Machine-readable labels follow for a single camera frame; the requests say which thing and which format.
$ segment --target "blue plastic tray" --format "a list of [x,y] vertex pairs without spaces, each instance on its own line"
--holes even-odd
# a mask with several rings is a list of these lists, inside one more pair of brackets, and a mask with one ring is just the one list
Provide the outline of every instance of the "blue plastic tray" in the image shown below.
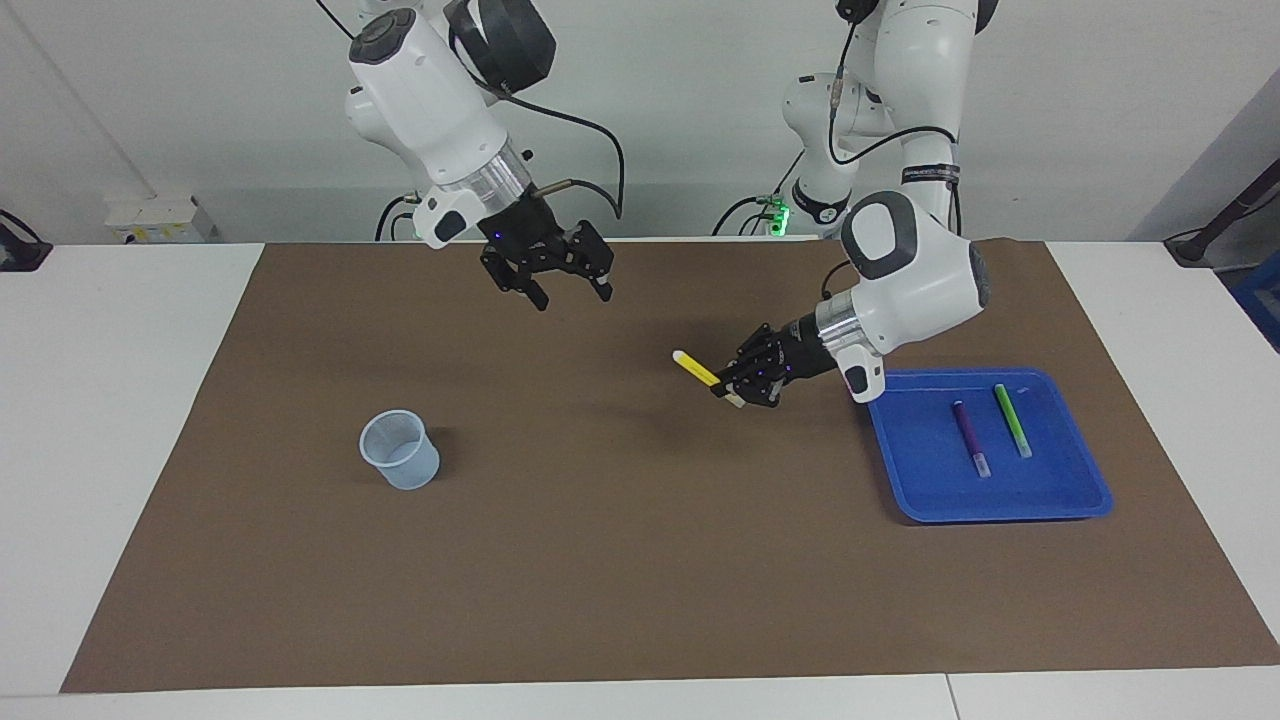
[[[992,388],[1005,383],[1032,457],[1018,456]],[[963,400],[992,477],[982,479],[951,414]],[[1057,386],[1034,368],[895,370],[870,404],[899,507],[920,523],[1097,518],[1111,491]]]

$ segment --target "white table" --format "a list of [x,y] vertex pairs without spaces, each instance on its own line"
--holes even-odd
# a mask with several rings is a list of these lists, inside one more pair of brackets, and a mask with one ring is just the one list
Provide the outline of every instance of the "white table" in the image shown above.
[[[1280,666],[58,697],[261,250],[59,247],[0,275],[0,717],[1280,717]],[[1280,356],[1158,245],[1052,254],[1276,634]]]

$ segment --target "white wall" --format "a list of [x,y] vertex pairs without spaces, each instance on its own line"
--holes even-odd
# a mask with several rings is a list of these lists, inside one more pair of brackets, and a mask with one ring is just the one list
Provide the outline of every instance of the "white wall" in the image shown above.
[[[355,17],[349,0],[333,6]],[[782,90],[831,68],[844,37],[829,0],[539,8],[559,53],[529,97],[627,147],[623,223],[590,195],[553,201],[607,234],[705,233],[732,200],[768,191],[797,150]],[[968,234],[1128,237],[1280,67],[1274,9],[1005,0],[968,94]],[[8,47],[23,28],[38,47]],[[308,0],[0,0],[0,202],[55,241],[105,240],[100,197],[146,186],[195,193],[230,241],[360,240],[403,190],[398,161],[347,127],[346,40]],[[538,178],[612,183],[603,138],[500,111]],[[895,163],[869,163],[864,187],[893,183]]]
[[[1160,240],[1203,227],[1277,158],[1280,72],[1271,76],[1129,240]],[[1230,227],[1213,241],[1206,258],[1216,266],[1249,264],[1261,263],[1277,250],[1280,201]]]

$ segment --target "pen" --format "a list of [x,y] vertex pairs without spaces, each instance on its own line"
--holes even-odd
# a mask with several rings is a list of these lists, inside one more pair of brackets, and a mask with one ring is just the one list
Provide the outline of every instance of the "pen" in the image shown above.
[[978,469],[978,477],[989,478],[991,466],[987,465],[987,455],[978,445],[978,433],[973,432],[973,423],[969,421],[969,413],[964,409],[964,402],[960,400],[952,402],[951,414],[956,416],[956,424],[960,425],[960,434],[964,436],[964,445],[969,448],[969,456],[973,457],[973,466]]
[[1004,383],[996,386],[996,402],[1000,404],[1000,411],[1005,414],[1005,423],[1009,424],[1009,432],[1014,434],[1014,445],[1018,446],[1018,455],[1030,457],[1032,446],[1027,442],[1027,433],[1023,432],[1023,424],[1014,410],[1014,401],[1010,400],[1009,391],[1005,389]]
[[[690,357],[690,355],[684,350],[677,350],[672,352],[671,359],[675,360],[676,364],[684,368],[685,370],[689,370],[690,375],[698,378],[699,380],[703,380],[703,384],[705,384],[707,387],[716,387],[717,384],[719,384],[719,378],[716,377],[716,373],[708,370],[705,366],[703,366],[701,363]],[[726,395],[724,400],[730,401],[730,404],[732,404],[733,407],[746,406],[746,401],[732,392]]]

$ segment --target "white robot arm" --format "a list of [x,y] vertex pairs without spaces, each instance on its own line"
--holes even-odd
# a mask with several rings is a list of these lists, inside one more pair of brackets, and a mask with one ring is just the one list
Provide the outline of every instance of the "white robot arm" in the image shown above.
[[[480,260],[502,290],[548,304],[535,273],[562,270],[612,296],[613,251],[586,220],[562,229],[507,129],[489,111],[550,72],[556,40],[529,0],[453,0],[426,17],[416,3],[374,18],[352,40],[348,60],[360,81],[347,118],[366,140],[396,152],[421,199],[419,238],[444,247],[468,228],[488,238]],[[365,10],[379,0],[364,0]],[[557,190],[563,183],[553,186]]]
[[[989,19],[995,3],[983,5]],[[837,4],[842,17],[858,20],[849,47],[852,78],[806,76],[783,101],[787,124],[805,143],[790,190],[791,218],[823,237],[838,233],[861,281],[785,329],[762,325],[717,373],[716,395],[772,407],[787,383],[838,368],[854,400],[869,402],[884,391],[884,355],[987,305],[980,255],[946,224],[960,173],[951,138],[979,9],[979,0]],[[846,210],[856,160],[832,140],[922,127],[936,129],[904,136],[901,188]]]

